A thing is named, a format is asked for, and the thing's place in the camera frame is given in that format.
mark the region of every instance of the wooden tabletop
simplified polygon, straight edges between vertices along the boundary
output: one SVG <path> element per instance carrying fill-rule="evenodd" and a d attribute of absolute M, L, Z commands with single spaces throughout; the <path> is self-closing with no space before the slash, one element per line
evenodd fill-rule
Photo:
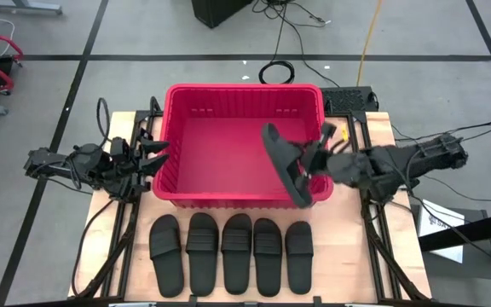
<path fill-rule="evenodd" d="M 111 119 L 110 137 L 121 136 L 130 139 L 133 128 L 134 112 L 113 113 Z M 394 144 L 390 118 L 387 113 L 368 113 L 368 129 L 373 146 Z M 335 124 L 339 129 L 346 127 L 345 119 L 328 118 L 326 121 Z M 162 118 L 155 119 L 153 136 L 159 138 Z M 356 126 L 358 136 L 361 135 L 359 125 Z M 108 201 L 105 192 L 95 192 L 90 202 L 88 220 Z M 399 192 L 395 201 L 409 206 L 405 192 Z M 376 302 L 373 274 L 369 261 L 367 237 L 360 215 L 361 202 L 357 190 L 342 184 L 335 184 L 332 196 L 325 201 L 316 203 L 313 207 L 300 209 L 182 209 L 170 202 L 156 198 L 153 192 L 142 196 L 139 219 L 136 226 L 136 237 L 130 274 L 125 299 L 128 301 L 187 301 L 191 294 L 188 281 L 188 256 L 182 252 L 183 270 L 185 273 L 185 288 L 176 298 L 163 298 L 157 287 L 153 263 L 149 259 L 149 230 L 154 221 L 164 215 L 176 216 L 181 228 L 181 242 L 187 242 L 188 222 L 198 211 L 210 214 L 217 221 L 219 230 L 227 220 L 237 213 L 247 213 L 251 220 L 266 217 L 274 220 L 282 234 L 298 220 L 308 221 L 312 227 L 314 242 L 314 259 L 312 268 L 312 289 L 308 294 L 297 295 L 290 291 L 287 282 L 286 257 L 284 254 L 281 270 L 281 290 L 273 298 L 265 298 L 257 291 L 255 280 L 255 261 L 251 259 L 249 289 L 242 295 L 228 294 L 224 288 L 222 273 L 222 255 L 218 254 L 217 281 L 211 295 L 199 298 L 200 302 L 245 302 L 257 301 L 265 303 L 309 303 L 314 296 L 321 296 L 324 303 L 373 303 Z M 128 217 L 130 205 L 125 216 Z M 86 287 L 92 277 L 107 258 L 107 252 L 117 204 L 111 205 L 90 226 L 90 231 L 84 240 L 81 261 L 75 281 L 78 290 Z M 425 273 L 424 261 L 419 249 L 416 229 L 410 212 L 397 206 L 386 206 L 386 217 L 397 263 L 405 271 L 418 289 L 430 296 L 430 287 Z M 384 276 L 386 297 L 391 297 L 387 268 L 380 258 Z M 120 276 L 121 261 L 114 269 L 111 294 L 117 293 L 118 277 Z"/>

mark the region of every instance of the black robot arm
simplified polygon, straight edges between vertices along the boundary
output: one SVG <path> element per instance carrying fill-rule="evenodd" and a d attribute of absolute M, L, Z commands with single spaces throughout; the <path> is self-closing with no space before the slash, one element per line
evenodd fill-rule
<path fill-rule="evenodd" d="M 168 147 L 168 142 L 156 142 L 145 130 L 138 136 L 139 146 L 131 148 L 120 137 L 111 140 L 109 153 L 99 145 L 86 144 L 75 147 L 69 155 L 52 153 L 48 148 L 32 150 L 24 165 L 26 175 L 32 178 L 64 177 L 75 187 L 88 184 L 93 189 L 103 188 L 112 200 L 129 203 L 136 192 L 149 190 L 146 176 L 154 176 L 168 154 L 143 159 L 143 154 L 157 154 Z"/>
<path fill-rule="evenodd" d="M 371 200 L 384 203 L 402 184 L 415 185 L 416 178 L 429 171 L 459 168 L 467 161 L 461 139 L 449 134 L 404 148 L 376 146 L 358 153 L 334 153 L 326 144 L 335 131 L 334 125 L 325 123 L 320 141 L 300 145 L 281 138 L 272 124 L 263 128 L 274 168 L 301 208 L 312 203 L 308 182 L 313 175 L 328 175 L 336 183 L 365 189 Z"/>

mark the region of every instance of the yellow cable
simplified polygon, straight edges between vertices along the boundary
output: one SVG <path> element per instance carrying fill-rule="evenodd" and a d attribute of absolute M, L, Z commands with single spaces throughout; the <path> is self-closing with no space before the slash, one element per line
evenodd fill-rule
<path fill-rule="evenodd" d="M 363 72 L 363 61 L 365 60 L 365 54 L 367 52 L 368 42 L 371 40 L 371 35 L 373 34 L 374 24 L 376 24 L 376 19 L 378 13 L 380 12 L 380 7 L 382 6 L 382 0 L 378 0 L 376 4 L 376 11 L 374 12 L 373 20 L 371 20 L 371 26 L 368 28 L 367 40 L 365 41 L 365 46 L 363 47 L 363 53 L 361 54 L 361 62 L 359 63 L 359 72 L 357 73 L 357 83 L 355 86 L 359 86 L 359 81 L 361 80 L 361 73 Z"/>

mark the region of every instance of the gray floor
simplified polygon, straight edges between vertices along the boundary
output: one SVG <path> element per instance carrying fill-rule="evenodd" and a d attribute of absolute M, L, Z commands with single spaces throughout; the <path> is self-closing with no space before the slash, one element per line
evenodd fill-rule
<path fill-rule="evenodd" d="M 100 1 L 61 2 L 62 16 L 0 12 L 0 18 L 16 24 L 14 40 L 28 55 L 81 55 Z M 297 1 L 332 21 L 324 29 L 300 29 L 306 53 L 361 53 L 375 0 Z M 491 35 L 491 0 L 477 0 L 476 4 Z M 309 21 L 307 15 L 294 7 L 289 9 L 289 18 Z M 278 30 L 277 21 L 253 14 L 250 8 L 210 30 L 193 17 L 188 0 L 109 0 L 92 54 L 272 54 Z M 0 34 L 8 35 L 9 31 L 9 25 L 0 22 Z M 290 28 L 284 28 L 280 52 L 300 52 Z M 489 52 L 464 0 L 385 0 L 369 54 L 489 55 Z M 177 83 L 256 83 L 258 70 L 265 63 L 90 61 L 70 110 L 60 151 L 67 153 L 75 144 L 100 139 L 95 124 L 95 103 L 100 96 L 107 99 L 111 111 L 145 109 L 150 96 L 163 103 L 165 92 Z M 14 72 L 13 95 L 0 96 L 0 104 L 10 109 L 8 116 L 0 117 L 0 280 L 35 186 L 32 179 L 24 177 L 26 155 L 31 149 L 49 145 L 78 67 L 77 61 L 24 64 L 24 68 Z M 310 64 L 342 85 L 355 84 L 356 61 Z M 296 83 L 329 86 L 300 61 L 293 65 L 297 69 Z M 280 73 L 286 72 L 278 68 L 267 72 L 267 80 L 281 80 Z M 362 83 L 374 88 L 381 109 L 389 112 L 393 124 L 410 136 L 491 120 L 491 61 L 368 61 Z M 470 154 L 466 167 L 438 171 L 433 176 L 469 196 L 491 198 L 491 135 L 464 146 Z M 416 194 L 443 206 L 483 208 L 491 215 L 491 204 L 461 199 L 437 182 L 424 180 Z M 49 184 L 7 304 L 66 297 L 89 201 L 86 195 Z M 434 297 L 443 302 L 491 305 L 490 282 L 430 276 L 430 284 Z"/>

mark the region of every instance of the black sandal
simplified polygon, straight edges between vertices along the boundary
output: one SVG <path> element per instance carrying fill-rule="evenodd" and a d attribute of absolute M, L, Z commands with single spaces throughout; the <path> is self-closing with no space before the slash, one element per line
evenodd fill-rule
<path fill-rule="evenodd" d="M 151 227 L 149 252 L 160 294 L 173 298 L 183 290 L 179 223 L 172 215 L 159 217 Z"/>
<path fill-rule="evenodd" d="M 205 213 L 195 213 L 188 226 L 187 254 L 190 268 L 191 292 L 196 296 L 209 295 L 215 287 L 219 228 Z"/>
<path fill-rule="evenodd" d="M 261 295 L 273 297 L 281 286 L 281 232 L 267 218 L 258 219 L 253 231 L 257 289 Z"/>
<path fill-rule="evenodd" d="M 242 294 L 249 286 L 251 219 L 246 214 L 231 217 L 222 229 L 222 267 L 225 289 Z"/>
<path fill-rule="evenodd" d="M 312 287 L 312 229 L 306 222 L 293 223 L 286 233 L 287 279 L 293 293 L 306 294 Z"/>

